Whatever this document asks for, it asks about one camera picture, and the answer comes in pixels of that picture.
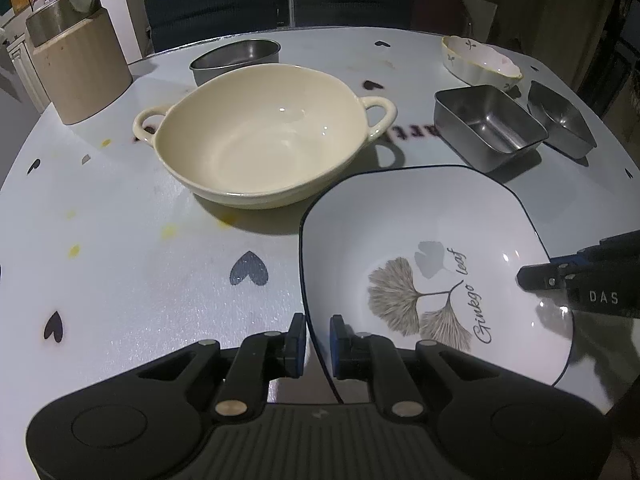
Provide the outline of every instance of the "round table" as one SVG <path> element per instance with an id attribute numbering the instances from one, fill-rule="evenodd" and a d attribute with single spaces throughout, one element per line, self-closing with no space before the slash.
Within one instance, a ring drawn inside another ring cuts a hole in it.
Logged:
<path id="1" fill-rule="evenodd" d="M 345 27 L 242 37 L 277 40 L 281 62 L 396 103 L 391 142 L 365 150 L 350 171 L 464 164 L 428 127 L 435 92 L 464 85 L 443 67 L 439 36 Z M 206 203 L 131 130 L 140 110 L 195 88 L 194 58 L 235 39 L 133 63 L 133 85 L 82 123 L 65 126 L 49 106 L 18 155 L 0 192 L 0 478 L 35 478 L 24 431 L 49 401 L 196 340 L 216 338 L 224 348 L 251 333 L 285 330 L 303 311 L 298 229 L 309 201 L 262 212 Z M 581 164 L 543 144 L 494 174 L 522 201 L 549 255 L 639 229 L 640 171 L 622 146 L 551 70 L 506 53 L 525 76 L 521 105 L 536 79 L 578 107 L 598 143 Z M 268 275 L 239 282 L 234 265 L 254 256 Z M 638 324 L 577 314 L 575 327 L 558 387 L 606 411 L 640 373 Z M 334 401 L 308 354 L 305 377 L 279 381 L 271 399 Z"/>

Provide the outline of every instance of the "gray ginkgo leaf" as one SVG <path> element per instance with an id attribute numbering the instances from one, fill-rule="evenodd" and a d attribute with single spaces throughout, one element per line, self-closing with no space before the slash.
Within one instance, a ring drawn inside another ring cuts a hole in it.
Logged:
<path id="1" fill-rule="evenodd" d="M 403 336 L 418 333 L 416 303 L 421 294 L 414 287 L 414 272 L 406 258 L 389 260 L 369 275 L 369 308 L 391 330 Z"/>
<path id="2" fill-rule="evenodd" d="M 471 332 L 458 321 L 451 306 L 451 296 L 440 310 L 425 312 L 420 316 L 420 336 L 457 350 L 468 352 L 471 349 Z"/>
<path id="3" fill-rule="evenodd" d="M 430 280 L 444 268 L 444 246 L 440 242 L 420 242 L 418 249 L 422 252 L 414 254 L 415 264 L 420 273 Z"/>

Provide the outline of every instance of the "bowl handle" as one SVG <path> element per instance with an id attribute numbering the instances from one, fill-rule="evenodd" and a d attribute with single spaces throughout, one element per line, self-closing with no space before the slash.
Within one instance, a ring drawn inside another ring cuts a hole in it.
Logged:
<path id="1" fill-rule="evenodd" d="M 369 127 L 369 137 L 367 137 L 367 142 L 373 142 L 380 135 L 382 135 L 386 130 L 393 124 L 398 116 L 398 109 L 396 105 L 393 104 L 389 99 L 379 96 L 367 96 L 360 97 L 360 102 L 362 106 L 365 107 L 365 110 L 369 108 L 373 108 L 374 106 L 380 106 L 385 109 L 385 116 L 376 124 L 375 126 Z"/>
<path id="2" fill-rule="evenodd" d="M 149 117 L 153 117 L 154 115 L 162 115 L 162 116 L 167 115 L 169 109 L 172 106 L 173 105 L 159 105 L 159 106 L 153 106 L 151 108 L 147 108 L 146 110 L 142 110 L 138 115 L 136 115 L 136 118 L 133 120 L 133 134 L 139 140 L 144 140 L 147 144 L 150 144 L 151 146 L 153 146 L 154 134 L 150 134 L 149 132 L 146 132 L 145 129 L 142 127 L 142 124 Z"/>

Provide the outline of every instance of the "plate rim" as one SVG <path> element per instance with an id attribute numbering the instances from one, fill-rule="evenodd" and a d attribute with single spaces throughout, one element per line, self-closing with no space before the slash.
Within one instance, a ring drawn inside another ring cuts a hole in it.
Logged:
<path id="1" fill-rule="evenodd" d="M 321 355 L 321 353 L 319 351 L 318 336 L 316 335 L 316 331 L 314 330 L 313 323 L 311 321 L 311 314 L 309 314 L 308 302 L 306 300 L 305 271 L 304 271 L 304 265 L 302 263 L 303 231 L 304 231 L 304 227 L 305 227 L 306 218 L 309 216 L 309 213 L 311 213 L 312 209 L 316 206 L 316 204 L 318 204 L 318 202 L 320 202 L 320 200 L 322 200 L 325 195 L 327 195 L 334 187 L 339 186 L 340 184 L 342 184 L 343 182 L 349 180 L 350 178 L 354 178 L 356 176 L 361 176 L 361 175 L 364 175 L 364 174 L 371 174 L 371 173 L 386 173 L 388 171 L 426 170 L 427 168 L 460 168 L 460 169 L 464 169 L 464 170 L 469 170 L 469 171 L 473 171 L 474 173 L 480 174 L 481 176 L 483 176 L 485 178 L 488 178 L 492 182 L 495 182 L 496 184 L 502 186 L 509 193 L 511 193 L 513 195 L 513 197 L 518 201 L 518 204 L 520 204 L 520 207 L 524 211 L 524 214 L 526 215 L 527 220 L 529 221 L 529 224 L 531 225 L 531 228 L 533 229 L 533 232 L 535 232 L 536 237 L 540 241 L 540 245 L 542 246 L 543 251 L 545 251 L 547 259 L 551 260 L 551 258 L 549 257 L 549 253 L 546 250 L 546 247 L 545 247 L 545 245 L 544 245 L 544 243 L 542 241 L 542 238 L 540 238 L 540 234 L 538 234 L 538 230 L 536 229 L 535 225 L 533 224 L 533 222 L 531 220 L 531 217 L 529 216 L 529 213 L 527 212 L 527 209 L 524 207 L 524 204 L 522 203 L 520 198 L 516 195 L 516 193 L 514 191 L 512 191 L 510 188 L 508 188 L 507 186 L 505 186 L 503 183 L 495 180 L 494 178 L 491 178 L 487 174 L 484 174 L 481 171 L 478 171 L 475 168 L 472 168 L 470 166 L 465 166 L 463 164 L 424 164 L 424 165 L 421 165 L 421 166 L 409 166 L 409 167 L 405 167 L 405 168 L 378 168 L 376 170 L 362 171 L 360 173 L 350 174 L 350 175 L 344 176 L 344 177 L 340 178 L 339 180 L 335 181 L 334 183 L 332 183 L 329 187 L 327 187 L 326 189 L 321 191 L 313 199 L 313 202 L 309 205 L 309 207 L 306 209 L 306 211 L 302 215 L 302 218 L 300 219 L 300 228 L 299 228 L 299 231 L 298 231 L 298 274 L 299 274 L 299 277 L 300 277 L 300 291 L 302 293 L 302 306 L 305 309 L 305 320 L 306 320 L 306 325 L 307 325 L 308 330 L 309 330 L 309 339 L 311 339 L 311 344 L 313 345 L 314 351 L 316 352 L 316 355 L 318 356 L 318 361 L 320 362 L 320 367 L 322 368 L 322 373 L 324 373 L 324 378 L 329 383 L 329 387 L 331 388 L 331 391 L 334 394 L 335 400 L 339 404 L 344 404 L 344 400 L 340 396 L 340 393 L 338 392 L 338 389 L 337 389 L 337 387 L 335 385 L 334 378 L 332 378 L 331 374 L 329 373 L 329 370 L 328 370 L 328 368 L 326 366 L 326 363 L 324 362 L 324 359 L 322 358 L 322 355 Z M 574 316 L 574 311 L 573 310 L 569 309 L 569 313 L 571 314 L 571 322 L 572 322 L 571 345 L 569 346 L 569 352 L 567 354 L 566 362 L 564 363 L 564 367 L 562 368 L 562 371 L 560 372 L 560 375 L 558 375 L 558 378 L 551 384 L 551 386 L 553 386 L 553 387 L 555 387 L 558 384 L 558 382 L 560 381 L 560 379 L 562 379 L 562 377 L 564 376 L 567 368 L 569 367 L 569 362 L 571 361 L 571 355 L 574 352 L 575 316 Z"/>

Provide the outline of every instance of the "ginkgo leaf plate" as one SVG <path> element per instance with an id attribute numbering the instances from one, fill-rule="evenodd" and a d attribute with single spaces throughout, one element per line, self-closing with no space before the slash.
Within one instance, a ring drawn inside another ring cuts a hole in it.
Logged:
<path id="1" fill-rule="evenodd" d="M 351 176 L 318 198 L 300 232 L 310 336 L 329 376 L 329 320 L 341 314 L 398 348 L 435 339 L 554 384 L 571 314 L 516 282 L 520 267 L 548 261 L 518 198 L 466 166 Z M 550 326 L 551 311 L 561 323 Z M 366 400 L 364 387 L 334 382 L 345 401 Z"/>

